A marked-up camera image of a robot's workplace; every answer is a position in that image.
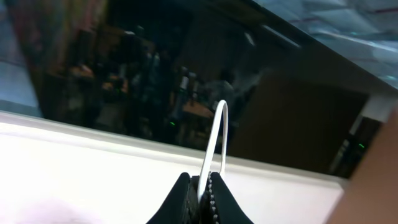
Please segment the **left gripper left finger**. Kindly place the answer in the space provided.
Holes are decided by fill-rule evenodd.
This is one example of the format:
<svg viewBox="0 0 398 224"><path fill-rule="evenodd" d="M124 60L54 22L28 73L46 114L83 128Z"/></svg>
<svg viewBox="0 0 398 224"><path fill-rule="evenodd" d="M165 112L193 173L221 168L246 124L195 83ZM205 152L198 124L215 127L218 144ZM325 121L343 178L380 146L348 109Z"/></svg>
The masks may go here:
<svg viewBox="0 0 398 224"><path fill-rule="evenodd" d="M199 224L199 176L183 172L147 224Z"/></svg>

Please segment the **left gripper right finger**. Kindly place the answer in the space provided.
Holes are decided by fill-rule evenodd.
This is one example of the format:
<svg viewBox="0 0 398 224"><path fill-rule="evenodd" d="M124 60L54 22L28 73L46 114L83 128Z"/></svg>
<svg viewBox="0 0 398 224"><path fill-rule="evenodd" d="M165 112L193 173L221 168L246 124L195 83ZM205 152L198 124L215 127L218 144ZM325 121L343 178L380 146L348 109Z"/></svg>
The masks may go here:
<svg viewBox="0 0 398 224"><path fill-rule="evenodd" d="M205 223L253 224L217 172L212 172L206 183Z"/></svg>

